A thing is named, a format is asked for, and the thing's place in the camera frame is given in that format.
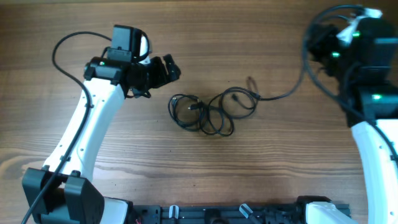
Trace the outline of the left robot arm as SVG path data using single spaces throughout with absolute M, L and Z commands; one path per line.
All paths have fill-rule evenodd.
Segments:
M 93 185 L 98 151 L 110 122 L 126 99 L 178 80 L 171 55 L 151 57 L 147 34 L 116 25 L 111 45 L 85 66 L 82 93 L 53 153 L 39 169 L 27 169 L 22 188 L 29 204 L 23 218 L 36 223 L 140 223 L 128 200 L 105 197 Z

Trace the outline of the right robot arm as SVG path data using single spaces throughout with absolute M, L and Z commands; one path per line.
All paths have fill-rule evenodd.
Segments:
M 397 87 L 387 78 L 397 48 L 395 27 L 380 11 L 357 8 L 339 29 L 331 11 L 319 13 L 303 37 L 302 62 L 317 87 L 309 60 L 338 82 L 331 94 L 345 112 L 362 162 L 369 223 L 397 222 Z

